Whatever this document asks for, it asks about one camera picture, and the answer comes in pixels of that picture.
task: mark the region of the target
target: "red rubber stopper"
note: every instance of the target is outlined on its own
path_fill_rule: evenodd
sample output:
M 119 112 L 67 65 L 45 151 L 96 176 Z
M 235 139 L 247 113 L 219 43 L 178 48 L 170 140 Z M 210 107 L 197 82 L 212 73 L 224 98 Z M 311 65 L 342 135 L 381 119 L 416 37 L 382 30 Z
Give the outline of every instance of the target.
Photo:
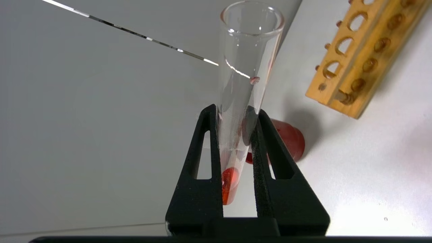
M 305 138 L 303 137 L 302 132 L 286 122 L 274 119 L 271 119 L 271 121 L 293 160 L 295 162 L 299 161 L 305 152 Z M 246 156 L 246 162 L 252 164 L 252 153 L 248 153 Z

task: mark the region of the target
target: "red liquid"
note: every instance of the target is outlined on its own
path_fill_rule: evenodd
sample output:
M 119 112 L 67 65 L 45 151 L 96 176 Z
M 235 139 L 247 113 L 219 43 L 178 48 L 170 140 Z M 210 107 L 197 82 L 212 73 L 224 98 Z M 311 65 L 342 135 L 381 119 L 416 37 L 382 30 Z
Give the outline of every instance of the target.
M 239 173 L 234 167 L 230 167 L 222 172 L 222 204 L 228 205 L 234 200 L 235 192 L 238 187 Z

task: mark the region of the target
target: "wooden test tube rack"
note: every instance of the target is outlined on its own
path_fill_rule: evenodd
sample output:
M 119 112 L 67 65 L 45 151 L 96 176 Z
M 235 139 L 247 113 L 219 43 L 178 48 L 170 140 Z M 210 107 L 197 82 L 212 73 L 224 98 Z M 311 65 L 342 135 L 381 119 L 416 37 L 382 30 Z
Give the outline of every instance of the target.
M 350 0 L 306 96 L 358 119 L 431 0 Z M 352 29 L 363 18 L 358 29 Z M 346 50 L 342 45 L 349 42 Z

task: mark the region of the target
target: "test tube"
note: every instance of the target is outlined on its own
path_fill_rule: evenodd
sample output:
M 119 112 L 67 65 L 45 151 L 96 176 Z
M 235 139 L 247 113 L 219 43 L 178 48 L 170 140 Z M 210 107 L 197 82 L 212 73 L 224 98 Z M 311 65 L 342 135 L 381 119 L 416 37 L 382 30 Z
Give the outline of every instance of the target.
M 218 140 L 222 201 L 230 204 L 250 147 L 284 27 L 279 10 L 243 1 L 220 14 Z

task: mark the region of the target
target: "red droplet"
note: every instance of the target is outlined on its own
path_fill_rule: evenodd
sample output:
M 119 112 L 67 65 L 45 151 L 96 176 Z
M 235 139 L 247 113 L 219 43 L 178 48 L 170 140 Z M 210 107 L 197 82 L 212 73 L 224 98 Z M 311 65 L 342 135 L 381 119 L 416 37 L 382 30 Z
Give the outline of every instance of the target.
M 222 172 L 222 204 L 228 205 L 234 200 L 237 191 L 239 173 L 234 167 Z
M 254 85 L 260 81 L 260 77 L 252 77 L 251 78 L 251 84 Z

